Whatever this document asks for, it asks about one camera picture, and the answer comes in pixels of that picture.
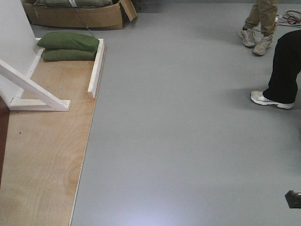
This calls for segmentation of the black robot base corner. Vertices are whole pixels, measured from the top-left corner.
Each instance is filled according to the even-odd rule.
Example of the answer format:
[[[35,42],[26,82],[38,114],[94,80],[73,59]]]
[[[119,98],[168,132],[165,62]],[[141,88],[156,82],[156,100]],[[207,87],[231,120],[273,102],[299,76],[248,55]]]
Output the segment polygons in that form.
[[[301,208],[301,193],[295,192],[293,190],[288,191],[285,194],[285,199],[290,209],[300,209]]]

